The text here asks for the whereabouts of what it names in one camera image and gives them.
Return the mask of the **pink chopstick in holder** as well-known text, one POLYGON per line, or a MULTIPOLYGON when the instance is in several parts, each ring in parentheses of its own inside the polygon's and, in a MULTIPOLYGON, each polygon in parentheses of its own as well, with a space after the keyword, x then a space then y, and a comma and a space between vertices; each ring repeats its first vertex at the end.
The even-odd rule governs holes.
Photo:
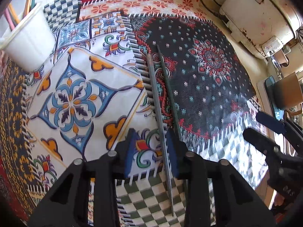
POLYGON ((12 18, 11 18, 11 16, 10 16, 10 13, 9 13, 8 8, 6 8, 6 9, 4 10, 4 16, 5 16, 5 18, 6 18, 7 23, 9 24, 10 30, 13 31, 14 28, 15 28, 15 26, 14 26, 14 23, 13 23, 12 18))

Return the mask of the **grey chopstick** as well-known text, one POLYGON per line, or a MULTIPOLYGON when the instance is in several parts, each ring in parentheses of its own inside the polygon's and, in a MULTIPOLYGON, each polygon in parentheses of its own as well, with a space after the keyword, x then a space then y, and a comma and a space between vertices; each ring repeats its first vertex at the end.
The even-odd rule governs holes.
POLYGON ((169 159, 168 159, 167 150, 166 150, 164 127, 163 127, 163 121, 162 121, 162 112, 161 112, 161 106, 160 106, 159 95, 158 95, 155 68, 154 68, 152 56, 150 53, 147 54, 146 59, 147 59, 147 66, 148 66, 148 71, 149 71, 149 78, 151 80, 152 96, 153 96, 153 100, 154 100, 155 114, 156 114, 156 120, 157 120, 157 125, 158 125, 159 137, 160 137, 162 160, 163 160, 163 165, 164 165, 167 192, 168 192, 169 203, 170 203, 170 211, 171 211, 172 216, 174 217, 175 214, 174 214, 174 204, 173 204, 173 194, 172 194, 172 183, 170 180, 169 159))

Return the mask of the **colourful patchwork tablecloth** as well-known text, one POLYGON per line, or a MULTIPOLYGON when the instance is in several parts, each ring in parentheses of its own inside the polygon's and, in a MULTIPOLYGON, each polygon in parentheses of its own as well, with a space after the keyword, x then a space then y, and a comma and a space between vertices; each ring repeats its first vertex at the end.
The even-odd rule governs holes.
POLYGON ((252 57, 199 0, 55 0, 44 15, 55 38, 46 61, 24 71, 1 51, 1 196, 26 224, 73 160, 98 159, 137 133, 132 169, 117 182, 122 226, 182 226, 183 183, 172 179, 174 217, 146 56, 155 66, 163 124, 173 126, 156 44, 169 70, 181 139, 205 159, 227 159, 253 188, 265 157, 243 140, 262 130, 247 72, 252 57))

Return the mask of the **brown cup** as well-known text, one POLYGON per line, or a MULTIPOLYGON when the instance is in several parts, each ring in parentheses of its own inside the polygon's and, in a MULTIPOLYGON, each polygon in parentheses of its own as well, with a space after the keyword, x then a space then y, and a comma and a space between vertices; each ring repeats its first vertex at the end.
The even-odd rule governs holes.
POLYGON ((302 103, 302 89, 295 72, 273 84, 274 101, 277 108, 288 110, 302 103))

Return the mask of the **white plastic utensil holder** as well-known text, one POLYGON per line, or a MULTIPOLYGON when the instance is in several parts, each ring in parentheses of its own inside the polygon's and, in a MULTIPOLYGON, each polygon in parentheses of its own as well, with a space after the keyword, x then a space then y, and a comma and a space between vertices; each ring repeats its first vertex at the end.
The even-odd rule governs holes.
POLYGON ((55 44, 43 9, 42 2, 38 2, 11 32, 1 38, 1 50, 26 72, 37 70, 55 44))

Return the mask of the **white rice cooker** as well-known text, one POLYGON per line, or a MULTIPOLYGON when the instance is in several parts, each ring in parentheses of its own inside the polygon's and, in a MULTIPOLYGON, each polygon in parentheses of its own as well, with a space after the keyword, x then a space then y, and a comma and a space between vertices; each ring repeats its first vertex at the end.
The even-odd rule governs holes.
POLYGON ((219 10, 236 42, 268 58, 297 37, 302 14, 291 0, 225 0, 219 10))

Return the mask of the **dark green chopstick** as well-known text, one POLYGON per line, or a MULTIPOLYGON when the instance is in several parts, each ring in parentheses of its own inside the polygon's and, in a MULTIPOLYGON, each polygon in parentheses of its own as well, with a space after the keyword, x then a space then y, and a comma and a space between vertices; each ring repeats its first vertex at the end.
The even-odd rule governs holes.
POLYGON ((178 137, 179 140, 181 140, 181 132, 180 132, 180 126, 179 126, 179 122, 178 122, 178 115, 177 115, 177 111, 176 111, 176 107, 175 107, 174 97, 172 94, 172 88, 169 83, 169 76, 168 76, 169 70, 166 69, 165 59, 160 50, 159 44, 156 44, 156 47, 157 47, 158 54, 160 56, 162 74, 164 76, 165 86, 167 89, 167 96, 169 99, 169 106, 170 106, 171 113, 172 113, 173 127, 174 127, 174 132, 175 132, 174 135, 175 135, 175 137, 178 137))

